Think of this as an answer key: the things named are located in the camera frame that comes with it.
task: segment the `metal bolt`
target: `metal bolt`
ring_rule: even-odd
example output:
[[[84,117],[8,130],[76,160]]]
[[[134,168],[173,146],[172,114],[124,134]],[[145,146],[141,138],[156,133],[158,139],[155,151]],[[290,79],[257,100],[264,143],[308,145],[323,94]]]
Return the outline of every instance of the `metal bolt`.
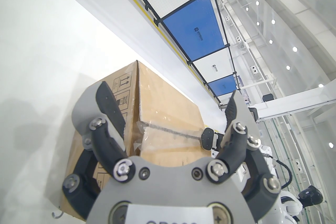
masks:
[[[203,178],[203,172],[198,167],[195,167],[194,169],[192,169],[191,175],[193,179],[196,181],[200,181]]]
[[[240,132],[244,132],[246,130],[246,127],[244,127],[241,123],[237,123],[235,125],[235,128],[239,130]]]
[[[269,187],[269,189],[275,190],[275,189],[278,189],[280,187],[280,184],[279,184],[279,181],[277,179],[272,177],[272,178],[268,179],[267,186]]]
[[[80,178],[76,174],[67,176],[63,182],[63,186],[69,190],[69,193],[73,192],[79,185]]]
[[[147,180],[148,177],[150,176],[150,171],[147,167],[144,167],[142,169],[140,169],[139,171],[139,179],[140,180]]]
[[[215,164],[212,168],[211,168],[213,174],[215,174],[217,177],[221,177],[224,175],[224,168],[222,165],[220,164]]]
[[[103,119],[103,118],[96,118],[96,119],[91,121],[91,123],[89,125],[89,128],[90,128],[90,130],[94,131],[96,128],[100,127],[105,122],[106,122],[106,120]]]
[[[248,138],[249,140],[249,143],[253,144],[253,145],[258,145],[258,140],[257,139],[254,139],[253,136],[250,136]]]
[[[212,207],[214,224],[232,224],[230,212],[225,206],[212,203],[209,207]]]
[[[74,187],[75,184],[76,184],[75,179],[73,177],[71,177],[66,181],[65,187],[70,189],[70,188]]]
[[[127,216],[128,202],[116,204],[108,217],[108,224],[124,224]]]
[[[264,187],[273,194],[278,194],[281,191],[280,182],[277,177],[263,178]]]
[[[117,173],[121,175],[126,175],[129,173],[129,166],[126,163],[122,163],[118,167]]]
[[[85,145],[90,145],[91,144],[91,139],[90,138],[85,138],[84,144]]]
[[[129,158],[123,158],[119,160],[113,168],[113,177],[119,182],[125,182],[130,180],[134,176],[134,172],[131,172],[131,165],[133,162]]]

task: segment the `black metal frame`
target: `black metal frame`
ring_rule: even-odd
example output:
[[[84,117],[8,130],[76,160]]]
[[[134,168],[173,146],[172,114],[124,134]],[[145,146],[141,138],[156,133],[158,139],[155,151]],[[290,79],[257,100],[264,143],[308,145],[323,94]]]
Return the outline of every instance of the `black metal frame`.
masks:
[[[190,57],[186,54],[186,52],[184,51],[184,49],[181,47],[180,43],[176,40],[176,38],[174,37],[174,35],[171,33],[171,31],[168,29],[168,27],[166,26],[166,24],[163,22],[165,19],[167,19],[169,16],[173,15],[174,13],[176,13],[177,11],[183,9],[184,7],[188,6],[190,3],[196,1],[196,0],[189,0],[188,2],[184,3],[183,5],[181,5],[180,7],[178,7],[177,9],[174,9],[172,12],[168,13],[167,15],[165,15],[164,17],[160,18],[160,16],[158,15],[158,13],[155,11],[155,9],[151,6],[151,4],[148,2],[148,0],[142,0],[145,4],[145,9],[146,11],[148,11],[148,9],[150,9],[150,11],[153,13],[154,18],[153,19],[153,22],[156,24],[156,26],[159,26],[159,24],[162,25],[162,27],[165,29],[165,31],[169,34],[169,36],[173,39],[174,43],[178,46],[178,48],[180,49],[180,51],[183,53],[183,55],[185,56],[186,58],[186,63],[189,65],[189,66],[192,66],[193,69],[197,72],[197,74],[200,76],[200,78],[202,78],[203,80],[203,84],[204,86],[207,86],[207,88],[211,91],[211,93],[213,94],[214,98],[219,102],[219,105],[221,103],[221,101],[218,99],[218,97],[216,96],[216,94],[214,93],[214,91],[211,89],[210,86],[208,86],[208,83],[206,82],[205,78],[202,76],[202,74],[199,72],[199,70],[197,69],[197,67],[193,64],[193,61],[190,59]],[[238,83],[238,77],[237,77],[237,72],[235,70],[235,67],[234,67],[234,62],[233,62],[233,59],[232,59],[232,54],[231,54],[231,50],[230,50],[230,44],[228,43],[228,38],[227,38],[227,34],[226,34],[226,31],[225,31],[225,28],[224,28],[224,24],[223,24],[223,19],[222,19],[222,15],[221,15],[221,12],[219,10],[219,6],[218,6],[218,3],[217,3],[217,0],[215,0],[216,2],[216,7],[217,7],[217,11],[218,11],[218,14],[219,14],[219,18],[220,18],[220,22],[222,24],[222,29],[223,29],[223,32],[224,32],[224,36],[225,36],[225,40],[227,42],[227,44],[217,50],[217,51],[220,51],[224,48],[228,48],[229,49],[229,53],[230,53],[230,58],[231,58],[231,61],[232,61],[232,65],[233,65],[233,68],[234,68],[234,72],[233,74],[235,74],[235,78],[237,80],[237,86],[238,86],[238,90],[240,89],[239,88],[239,83]]]

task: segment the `black cable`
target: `black cable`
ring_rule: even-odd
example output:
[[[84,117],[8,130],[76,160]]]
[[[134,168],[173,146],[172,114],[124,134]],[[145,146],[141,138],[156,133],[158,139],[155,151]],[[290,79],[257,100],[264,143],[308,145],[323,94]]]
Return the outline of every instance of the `black cable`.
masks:
[[[287,169],[288,174],[289,174],[289,181],[288,181],[287,183],[285,183],[283,186],[281,186],[281,189],[284,189],[284,188],[286,188],[287,186],[289,186],[290,183],[291,183],[292,180],[293,180],[293,174],[292,174],[291,170],[289,169],[289,167],[288,167],[287,165],[285,165],[283,162],[281,162],[280,160],[275,159],[274,157],[272,157],[272,156],[269,155],[269,154],[267,154],[267,157],[274,159],[278,164],[282,165],[284,168]]]

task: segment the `cardboard box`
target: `cardboard box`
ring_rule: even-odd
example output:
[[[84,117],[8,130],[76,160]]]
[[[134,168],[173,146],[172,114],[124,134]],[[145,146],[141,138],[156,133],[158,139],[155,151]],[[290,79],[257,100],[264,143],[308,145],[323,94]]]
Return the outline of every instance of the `cardboard box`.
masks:
[[[103,80],[126,121],[124,141],[128,156],[140,155],[166,167],[211,156],[211,151],[204,150],[197,139],[180,135],[201,136],[205,127],[198,107],[142,63],[135,61]],[[73,172],[83,150],[82,138],[75,132],[66,176]],[[94,178],[103,188],[110,176],[98,163]],[[64,195],[61,210],[81,219]]]

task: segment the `white support column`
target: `white support column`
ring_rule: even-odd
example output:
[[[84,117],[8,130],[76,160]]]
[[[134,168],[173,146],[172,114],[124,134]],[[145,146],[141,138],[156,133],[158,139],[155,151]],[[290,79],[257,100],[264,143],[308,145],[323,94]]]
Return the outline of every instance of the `white support column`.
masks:
[[[308,91],[256,104],[259,120],[293,114],[336,102],[336,79],[323,88]]]

